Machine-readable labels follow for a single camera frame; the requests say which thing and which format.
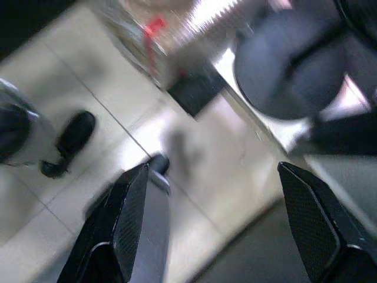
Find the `red object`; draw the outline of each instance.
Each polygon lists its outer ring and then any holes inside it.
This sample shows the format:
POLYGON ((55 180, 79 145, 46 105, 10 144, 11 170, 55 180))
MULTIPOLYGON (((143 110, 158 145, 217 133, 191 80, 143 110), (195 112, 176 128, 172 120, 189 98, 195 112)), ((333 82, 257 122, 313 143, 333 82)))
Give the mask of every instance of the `red object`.
POLYGON ((144 29, 145 34, 145 48, 148 53, 148 59, 150 63, 150 74, 154 75, 154 57, 152 50, 153 38, 158 34, 159 30, 166 27, 167 23, 162 18, 156 18, 152 20, 144 29))
POLYGON ((187 73, 186 70, 181 70, 181 71, 179 72, 179 77, 180 77, 180 78, 186 78, 187 76, 188 76, 188 73, 187 73))

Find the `white floor tile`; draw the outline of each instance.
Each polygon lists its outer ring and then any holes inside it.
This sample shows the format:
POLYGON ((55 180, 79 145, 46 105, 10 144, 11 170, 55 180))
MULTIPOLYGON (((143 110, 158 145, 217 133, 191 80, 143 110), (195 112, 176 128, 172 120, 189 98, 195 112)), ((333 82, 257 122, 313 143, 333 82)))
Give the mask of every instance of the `white floor tile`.
POLYGON ((227 236, 281 197, 282 156, 224 97, 197 121, 170 100, 143 118, 131 134, 149 153, 168 154, 169 176, 227 236))
POLYGON ((3 283, 34 283, 60 250, 73 241, 72 234, 44 209, 0 248, 3 283))
POLYGON ((24 48, 0 68, 0 77, 14 83, 44 114, 59 133, 78 110, 88 110, 97 118, 93 138, 75 158, 69 173, 52 180, 38 169, 20 168, 18 176, 48 203, 79 176, 89 164, 124 133, 106 109, 75 78, 73 73, 39 41, 24 48))
POLYGON ((68 228, 76 232, 84 224, 87 206, 106 188, 106 184, 146 159, 146 153, 126 134, 123 141, 101 156, 49 205, 49 209, 68 228))
POLYGON ((12 171, 0 167, 0 249, 44 207, 12 171))
POLYGON ((224 245, 225 238, 171 182, 171 232, 165 283, 192 278, 224 245))
POLYGON ((120 54, 83 5, 50 26, 44 41, 126 128, 163 95, 120 54))

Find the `tiled floor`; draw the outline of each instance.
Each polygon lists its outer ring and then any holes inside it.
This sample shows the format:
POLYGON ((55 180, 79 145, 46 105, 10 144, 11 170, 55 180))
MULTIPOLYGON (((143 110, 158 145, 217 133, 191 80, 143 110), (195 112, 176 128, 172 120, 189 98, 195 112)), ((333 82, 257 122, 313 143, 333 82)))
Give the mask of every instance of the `tiled floor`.
POLYGON ((61 129, 79 109, 98 129, 69 174, 0 169, 0 274, 31 283, 67 248, 85 207, 148 154, 171 159, 171 241, 166 282, 185 282, 250 218, 281 197, 283 157, 226 91, 189 117, 113 47, 84 6, 74 7, 0 65, 61 129))

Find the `tile grout line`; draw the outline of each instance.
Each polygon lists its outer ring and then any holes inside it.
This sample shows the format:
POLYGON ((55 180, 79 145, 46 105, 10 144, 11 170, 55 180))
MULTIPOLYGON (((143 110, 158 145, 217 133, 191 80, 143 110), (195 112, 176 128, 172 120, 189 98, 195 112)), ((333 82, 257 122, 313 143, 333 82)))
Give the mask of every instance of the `tile grout line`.
MULTIPOLYGON (((119 138, 118 140, 116 140, 116 141, 114 141, 114 142, 112 142, 111 144, 109 144, 109 146, 108 146, 108 149, 110 148, 110 147, 112 147, 113 145, 115 145, 115 146, 117 146, 118 144, 120 144, 121 142, 123 141, 123 139, 122 138, 119 138)), ((87 173, 88 172, 88 170, 90 170, 91 169, 91 167, 94 165, 94 163, 95 162, 97 162, 97 161, 99 161, 100 160, 100 158, 101 157, 103 157, 103 156, 106 156, 109 152, 111 151, 111 149, 109 149, 109 150, 104 150, 102 153, 100 153, 99 155, 98 155, 98 157, 97 158, 95 158, 90 164, 88 164, 88 166, 76 177, 76 178, 74 178, 72 181, 70 181, 69 182, 69 184, 67 184, 66 186, 64 186, 61 190, 59 190, 59 192, 47 203, 47 204, 45 204, 46 205, 46 207, 48 207, 48 205, 54 200, 54 199, 56 199, 61 193, 63 193, 63 191, 65 190, 65 189, 68 189, 69 188, 69 186, 71 185, 71 184, 73 184, 73 182, 75 182, 76 180, 78 180, 83 174, 85 174, 85 173, 87 173)))
POLYGON ((43 210, 45 210, 46 207, 43 207, 40 211, 38 211, 32 218, 30 218, 29 220, 27 220, 15 233, 12 234, 12 236, 10 236, 1 246, 0 246, 0 249, 5 246, 12 238, 14 238, 18 233, 20 233, 20 231, 22 231, 23 229, 25 229, 25 227, 32 221, 34 220, 38 215, 40 215, 42 213, 43 210))
POLYGON ((85 87, 85 89, 87 91, 89 91, 89 93, 94 97, 94 99, 106 110, 106 112, 117 122, 117 124, 131 137, 131 139, 138 145, 140 146, 140 148, 149 156, 149 153, 144 149, 143 146, 141 146, 141 144, 134 138, 134 136, 119 122, 119 120, 113 115, 112 112, 109 111, 109 109, 103 105, 102 102, 100 102, 100 100, 95 96, 95 94, 90 90, 90 88, 76 75, 76 73, 74 72, 74 70, 52 49, 49 47, 48 44, 44 43, 44 45, 58 58, 58 60, 60 62, 62 62, 62 64, 64 66, 66 66, 69 71, 73 74, 73 76, 85 87))
POLYGON ((177 188, 189 199, 189 201, 197 208, 197 210, 214 226, 216 231, 221 234, 221 236, 225 237, 223 231, 217 226, 217 224, 202 210, 202 208, 192 200, 192 198, 187 194, 187 192, 181 188, 181 186, 174 180, 174 178, 169 177, 170 181, 177 186, 177 188))
POLYGON ((38 211, 38 213, 36 214, 36 215, 34 215, 29 221, 27 221, 26 223, 25 223, 25 225, 23 225, 20 229, 18 229, 18 231, 16 232, 16 233, 18 233, 23 227, 25 227, 25 226, 27 226, 27 224, 29 224, 29 222, 31 221, 31 220, 33 220, 34 218, 36 218, 43 210, 45 210, 45 209, 47 209, 48 211, 50 211, 51 212, 51 214, 60 222, 60 223, 62 223, 63 225, 64 225, 64 227, 72 234, 72 235, 74 235, 74 233, 70 230, 70 228, 68 228, 68 226, 61 220, 61 219, 59 219, 59 217, 57 217, 56 215, 55 215, 55 213, 54 212, 52 212, 50 209, 49 209, 49 207, 47 206, 47 204, 46 203, 44 203, 39 197, 38 197, 38 195, 36 194, 36 193, 34 193, 33 192, 33 190, 32 189, 30 189, 26 184, 25 184, 25 182, 21 179, 21 178, 19 178, 18 176, 16 176, 16 175, 13 175, 14 177, 16 177, 17 178, 17 180, 19 181, 19 182, 21 182, 31 193, 32 193, 32 195, 34 195, 35 197, 36 197, 36 199, 38 199, 40 202, 41 202, 41 204, 43 205, 43 208, 40 210, 40 211, 38 211))
MULTIPOLYGON (((46 43, 44 43, 45 46, 58 58, 59 61, 62 62, 62 64, 64 64, 68 69, 69 71, 73 74, 73 76, 85 87, 85 89, 87 91, 89 91, 89 93, 94 97, 94 99, 106 110, 106 112, 117 122, 117 124, 131 137, 131 139, 144 151, 144 153, 151 157, 150 154, 148 153, 148 151, 145 150, 145 148, 134 138, 134 136, 120 123, 120 121, 112 114, 112 112, 109 111, 109 109, 103 105, 102 102, 100 102, 100 100, 96 97, 96 95, 90 90, 90 88, 76 75, 76 73, 74 72, 74 70, 52 49, 50 48, 50 46, 46 43)), ((212 219, 209 218, 208 215, 206 215, 204 213, 204 211, 201 209, 200 206, 198 206, 198 204, 196 204, 190 197, 189 195, 186 193, 185 190, 183 190, 180 185, 178 185, 178 183, 170 178, 171 181, 178 187, 178 189, 189 199, 189 201, 199 210, 199 212, 214 226, 214 228, 216 229, 216 231, 218 233, 220 233, 222 236, 224 236, 223 232, 221 231, 221 229, 217 226, 216 223, 214 223, 214 221, 212 219)))
POLYGON ((71 231, 70 228, 59 217, 57 217, 56 214, 52 212, 50 208, 48 208, 48 206, 46 206, 46 209, 69 231, 69 233, 72 234, 72 236, 75 235, 75 233, 71 231))

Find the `black shoe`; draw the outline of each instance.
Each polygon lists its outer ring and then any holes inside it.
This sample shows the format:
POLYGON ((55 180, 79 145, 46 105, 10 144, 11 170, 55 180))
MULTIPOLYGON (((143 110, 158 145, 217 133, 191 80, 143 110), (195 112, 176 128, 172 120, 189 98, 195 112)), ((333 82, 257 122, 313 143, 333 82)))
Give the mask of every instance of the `black shoe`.
POLYGON ((42 161, 42 174, 50 178, 61 177, 67 171, 74 157, 88 143, 93 134, 95 124, 95 117, 90 112, 82 111, 77 113, 57 141, 57 149, 61 154, 58 164, 42 161))

